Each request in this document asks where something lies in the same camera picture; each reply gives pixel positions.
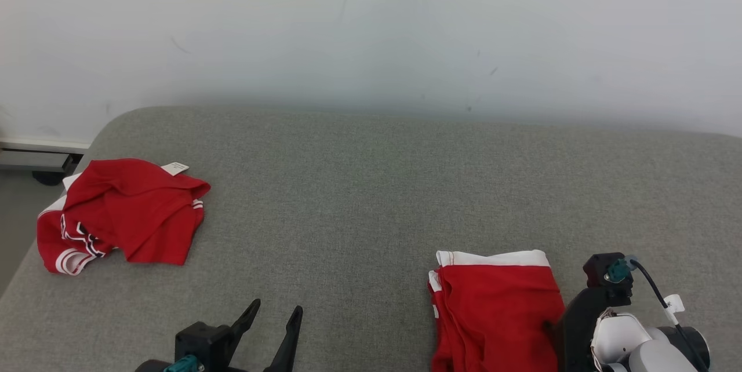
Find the white tag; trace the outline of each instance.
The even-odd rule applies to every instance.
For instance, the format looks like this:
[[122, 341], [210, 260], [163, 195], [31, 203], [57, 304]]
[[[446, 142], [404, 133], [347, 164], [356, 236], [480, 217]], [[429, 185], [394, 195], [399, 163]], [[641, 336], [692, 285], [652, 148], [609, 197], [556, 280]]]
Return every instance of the white tag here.
[[686, 310], [686, 307], [683, 305], [683, 300], [678, 294], [666, 296], [665, 304], [667, 304], [667, 309], [669, 309], [671, 313], [683, 313], [683, 311]]
[[160, 166], [160, 168], [165, 169], [165, 171], [167, 173], [171, 174], [172, 176], [176, 176], [177, 174], [180, 174], [180, 172], [185, 171], [189, 167], [190, 166], [183, 165], [182, 163], [179, 163], [179, 162], [173, 162], [173, 163], [169, 163], [169, 164], [167, 164], [165, 166]]

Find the gray couch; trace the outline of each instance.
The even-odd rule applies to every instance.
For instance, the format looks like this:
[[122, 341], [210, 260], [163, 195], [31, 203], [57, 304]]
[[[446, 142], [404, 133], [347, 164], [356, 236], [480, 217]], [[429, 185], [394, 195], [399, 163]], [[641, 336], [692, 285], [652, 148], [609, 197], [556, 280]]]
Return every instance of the gray couch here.
[[[34, 248], [0, 300], [0, 370], [133, 371], [194, 321], [263, 306], [233, 366], [262, 370], [296, 304], [297, 371], [428, 370], [436, 250], [546, 251], [569, 301], [592, 253], [641, 257], [732, 370], [742, 340], [742, 140], [252, 108], [144, 108], [90, 159], [179, 161], [207, 180], [185, 266], [121, 254], [77, 277]], [[646, 282], [631, 313], [666, 324]]]

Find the red cloth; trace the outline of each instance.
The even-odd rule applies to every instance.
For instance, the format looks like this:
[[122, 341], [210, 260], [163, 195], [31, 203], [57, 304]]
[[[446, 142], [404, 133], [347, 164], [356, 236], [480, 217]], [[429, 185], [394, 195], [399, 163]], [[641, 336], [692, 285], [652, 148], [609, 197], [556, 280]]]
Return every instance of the red cloth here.
[[119, 248], [130, 262], [182, 265], [203, 220], [206, 182], [139, 159], [91, 161], [37, 222], [44, 266], [77, 275]]
[[564, 303], [542, 251], [438, 255], [443, 266], [429, 282], [438, 314], [433, 372], [557, 371], [544, 324], [559, 320]]

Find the floor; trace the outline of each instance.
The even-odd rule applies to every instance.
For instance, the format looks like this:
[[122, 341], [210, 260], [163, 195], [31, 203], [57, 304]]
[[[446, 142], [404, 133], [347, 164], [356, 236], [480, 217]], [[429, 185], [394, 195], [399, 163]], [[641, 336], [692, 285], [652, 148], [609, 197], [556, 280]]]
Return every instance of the floor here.
[[27, 171], [0, 171], [0, 296], [34, 242], [37, 216], [63, 187], [46, 187]]

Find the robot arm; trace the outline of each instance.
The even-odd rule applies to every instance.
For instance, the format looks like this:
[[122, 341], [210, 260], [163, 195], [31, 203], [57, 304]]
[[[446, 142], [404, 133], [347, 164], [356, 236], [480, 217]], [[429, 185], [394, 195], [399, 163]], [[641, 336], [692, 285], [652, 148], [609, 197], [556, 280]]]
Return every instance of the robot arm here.
[[[628, 313], [631, 270], [641, 264], [623, 253], [593, 255], [583, 266], [587, 285], [551, 327], [559, 372], [705, 372], [708, 346], [692, 327], [644, 328]], [[659, 291], [647, 275], [653, 290]]]
[[[195, 322], [175, 335], [175, 363], [149, 360], [136, 372], [244, 372], [230, 367], [230, 362], [242, 335], [252, 326], [258, 309], [260, 300], [256, 299], [231, 327], [212, 327]], [[303, 314], [300, 306], [294, 309], [286, 323], [286, 337], [273, 363], [263, 372], [292, 372]]]

